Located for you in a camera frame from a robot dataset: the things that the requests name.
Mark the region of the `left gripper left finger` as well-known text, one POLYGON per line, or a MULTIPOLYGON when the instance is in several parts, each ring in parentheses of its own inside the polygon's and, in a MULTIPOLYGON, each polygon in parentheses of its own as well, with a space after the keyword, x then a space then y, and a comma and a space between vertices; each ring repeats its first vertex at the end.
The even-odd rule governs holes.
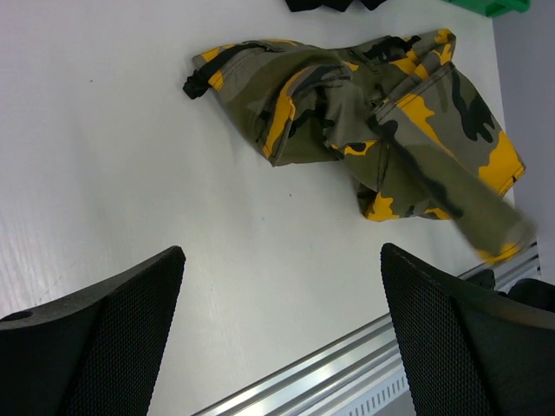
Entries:
POLYGON ((3 415, 145 415, 183 280, 173 246, 1 320, 3 415))

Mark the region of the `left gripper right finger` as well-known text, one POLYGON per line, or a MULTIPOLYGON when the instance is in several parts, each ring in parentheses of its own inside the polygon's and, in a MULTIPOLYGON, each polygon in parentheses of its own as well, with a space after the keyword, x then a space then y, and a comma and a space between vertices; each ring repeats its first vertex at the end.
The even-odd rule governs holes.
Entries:
POLYGON ((394 244, 382 247, 381 274, 416 414, 554 413, 554 312, 394 244))

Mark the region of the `camouflage yellow green trousers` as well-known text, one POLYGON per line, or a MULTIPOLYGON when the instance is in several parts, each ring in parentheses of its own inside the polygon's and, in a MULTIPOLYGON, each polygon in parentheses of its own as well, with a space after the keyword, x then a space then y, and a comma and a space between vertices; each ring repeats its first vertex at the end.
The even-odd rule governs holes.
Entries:
POLYGON ((248 40, 196 55, 183 90, 213 91, 274 166, 339 162, 366 219, 450 220, 500 263, 535 232, 505 199, 526 167, 455 46, 449 29, 338 49, 248 40))

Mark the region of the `black trousers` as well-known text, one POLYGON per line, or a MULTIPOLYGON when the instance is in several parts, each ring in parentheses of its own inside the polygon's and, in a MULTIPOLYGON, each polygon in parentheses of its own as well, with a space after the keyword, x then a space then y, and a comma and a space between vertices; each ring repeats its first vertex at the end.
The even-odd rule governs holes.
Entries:
MULTIPOLYGON (((291 12, 302 12, 326 7, 343 13, 354 2, 354 0, 286 0, 285 3, 291 12)), ((364 8, 373 11, 387 0, 359 0, 364 8)))

